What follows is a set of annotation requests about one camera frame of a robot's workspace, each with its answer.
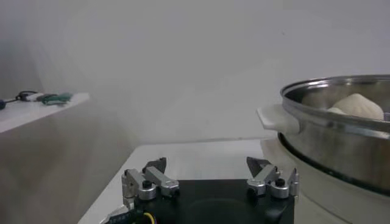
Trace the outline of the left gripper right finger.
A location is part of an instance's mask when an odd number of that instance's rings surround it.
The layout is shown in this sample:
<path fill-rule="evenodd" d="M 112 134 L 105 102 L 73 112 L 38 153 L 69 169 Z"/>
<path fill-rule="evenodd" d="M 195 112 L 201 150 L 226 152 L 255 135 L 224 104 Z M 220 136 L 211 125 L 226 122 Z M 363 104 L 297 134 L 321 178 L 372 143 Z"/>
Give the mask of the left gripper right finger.
<path fill-rule="evenodd" d="M 295 167 L 281 170 L 266 159 L 253 157 L 247 157 L 246 163 L 252 175 L 247 180 L 247 188 L 254 196 L 267 192 L 277 199 L 299 196 L 299 173 Z"/>

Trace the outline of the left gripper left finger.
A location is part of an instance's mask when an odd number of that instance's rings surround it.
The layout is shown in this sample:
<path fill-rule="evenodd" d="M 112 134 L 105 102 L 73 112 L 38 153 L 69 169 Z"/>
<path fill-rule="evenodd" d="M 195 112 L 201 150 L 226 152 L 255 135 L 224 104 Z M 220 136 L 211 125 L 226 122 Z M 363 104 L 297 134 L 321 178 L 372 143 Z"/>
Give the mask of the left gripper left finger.
<path fill-rule="evenodd" d="M 178 196 L 179 182 L 165 175 L 166 163 L 166 158 L 162 157 L 147 162 L 140 172 L 136 169 L 126 169 L 121 176 L 124 201 L 134 198 L 142 201 L 153 200 L 157 197 L 158 191 L 163 197 Z"/>

